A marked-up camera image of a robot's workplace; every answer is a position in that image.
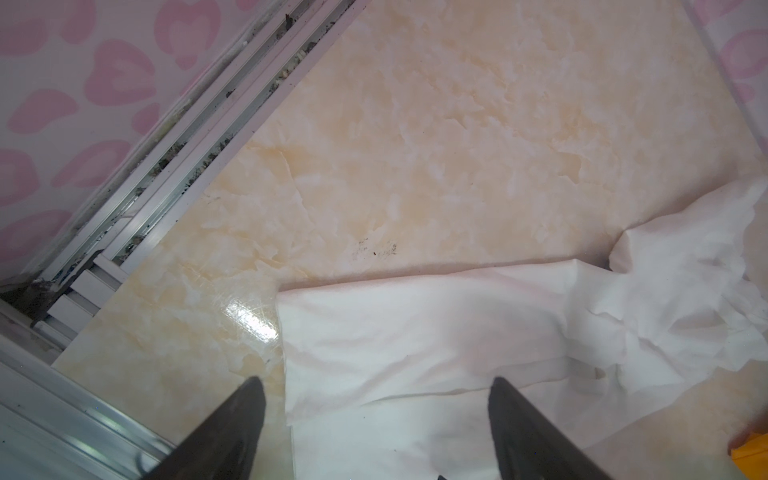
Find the orange object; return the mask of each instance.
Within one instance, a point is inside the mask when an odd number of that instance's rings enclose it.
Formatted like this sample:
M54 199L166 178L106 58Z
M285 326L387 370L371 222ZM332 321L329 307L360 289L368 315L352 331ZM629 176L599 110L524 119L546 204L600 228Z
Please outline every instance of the orange object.
M768 434L750 433L730 457L749 480L768 480Z

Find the pink leopard print wallpaper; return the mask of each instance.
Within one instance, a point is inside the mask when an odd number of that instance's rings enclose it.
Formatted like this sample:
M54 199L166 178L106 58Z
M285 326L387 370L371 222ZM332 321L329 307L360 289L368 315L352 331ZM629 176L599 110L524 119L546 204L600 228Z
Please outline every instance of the pink leopard print wallpaper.
M768 2L687 1L768 154Z
M122 165L264 0L4 0L0 282Z

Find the white tissue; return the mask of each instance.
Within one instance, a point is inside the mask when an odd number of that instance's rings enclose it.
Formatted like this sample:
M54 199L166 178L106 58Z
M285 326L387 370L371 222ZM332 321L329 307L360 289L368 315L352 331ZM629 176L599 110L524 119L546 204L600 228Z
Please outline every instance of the white tissue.
M279 294L296 478L495 478L494 376L584 448L717 366L768 360L768 304L741 257L767 185L743 178L627 230L613 271L571 260Z

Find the tile floor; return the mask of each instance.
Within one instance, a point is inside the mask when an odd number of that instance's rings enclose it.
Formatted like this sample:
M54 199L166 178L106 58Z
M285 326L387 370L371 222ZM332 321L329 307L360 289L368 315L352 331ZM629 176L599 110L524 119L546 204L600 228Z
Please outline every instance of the tile floor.
M766 170L678 0L373 0L55 367L174 442L259 375L254 476L292 478L278 289L601 265L625 228ZM767 387L764 364L718 372L590 453L617 478L734 475L723 439Z

